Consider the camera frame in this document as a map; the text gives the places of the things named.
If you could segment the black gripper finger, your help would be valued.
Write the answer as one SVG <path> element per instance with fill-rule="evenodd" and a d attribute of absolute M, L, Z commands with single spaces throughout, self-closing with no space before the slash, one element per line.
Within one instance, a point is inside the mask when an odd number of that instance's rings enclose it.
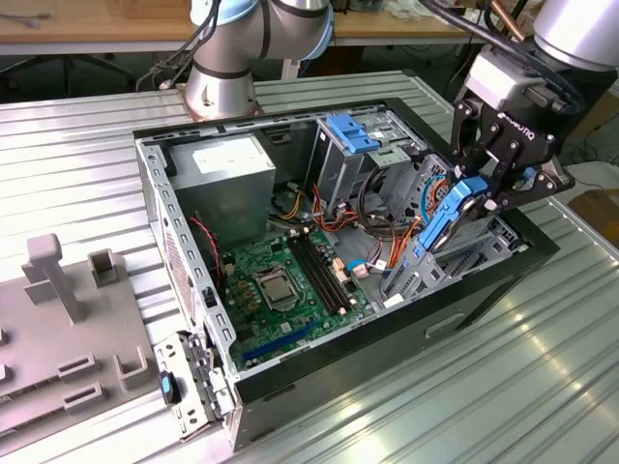
<path fill-rule="evenodd" d="M 553 154 L 544 163 L 526 168 L 510 168 L 496 184 L 496 190 L 486 193 L 483 208 L 487 211 L 507 211 L 571 189 L 575 178 L 564 170 Z"/>
<path fill-rule="evenodd" d="M 458 176 L 491 176 L 499 158 L 491 149 L 503 131 L 499 112 L 478 99 L 456 102 L 452 125 L 452 154 Z"/>

